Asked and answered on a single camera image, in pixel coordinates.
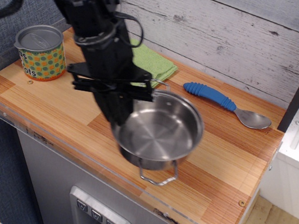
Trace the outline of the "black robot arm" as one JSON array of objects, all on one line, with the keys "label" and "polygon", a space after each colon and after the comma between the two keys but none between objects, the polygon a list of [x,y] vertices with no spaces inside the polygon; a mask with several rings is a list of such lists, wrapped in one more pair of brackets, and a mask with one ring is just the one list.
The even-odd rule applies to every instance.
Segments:
[{"label": "black robot arm", "polygon": [[[74,29],[74,41],[85,61],[68,71],[77,90],[93,93],[109,123],[121,126],[133,112],[135,100],[151,101],[152,75],[133,63],[133,48],[126,28],[129,15],[117,11],[119,0],[54,0]],[[0,9],[0,18],[11,16],[23,0],[12,0]]]}]

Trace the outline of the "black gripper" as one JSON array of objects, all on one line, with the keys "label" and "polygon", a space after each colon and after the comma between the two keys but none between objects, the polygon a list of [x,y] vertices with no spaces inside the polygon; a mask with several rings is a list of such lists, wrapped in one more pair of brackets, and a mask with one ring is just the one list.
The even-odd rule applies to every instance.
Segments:
[{"label": "black gripper", "polygon": [[74,34],[84,62],[69,64],[77,90],[93,92],[94,100],[112,124],[122,126],[136,100],[152,101],[152,75],[133,63],[132,49],[119,40]]}]

